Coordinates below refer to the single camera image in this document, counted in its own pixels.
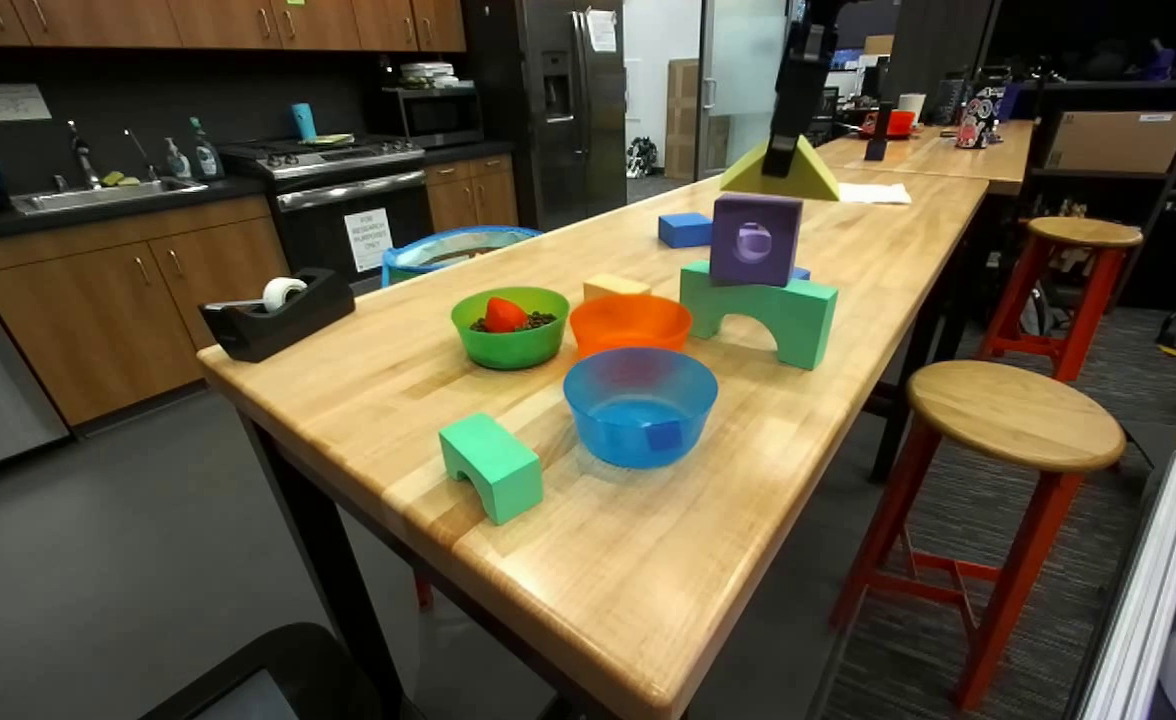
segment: black refrigerator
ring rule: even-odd
[[[521,224],[627,202],[619,0],[465,0],[483,127],[511,141]]]

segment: kitchen sink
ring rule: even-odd
[[[122,190],[21,191],[11,197],[11,208],[21,215],[54,215],[54,214],[139,204],[157,197],[194,197],[194,191],[209,191],[209,184],[122,184]]]

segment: faucet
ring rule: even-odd
[[[103,190],[99,171],[94,163],[94,144],[86,144],[86,135],[78,131],[78,120],[70,120],[70,131],[72,131],[72,156],[78,156],[78,170],[79,170],[86,184]]]
[[[122,135],[139,152],[145,171],[149,171],[149,182],[157,184],[157,163],[154,163],[154,156],[145,152],[139,135],[136,135],[131,127],[122,127]]]

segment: blue bowl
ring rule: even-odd
[[[695,449],[716,377],[660,348],[618,348],[581,359],[564,377],[581,443],[618,470],[663,470]]]

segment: black chair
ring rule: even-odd
[[[258,635],[145,720],[379,720],[379,696],[341,642],[318,623]]]

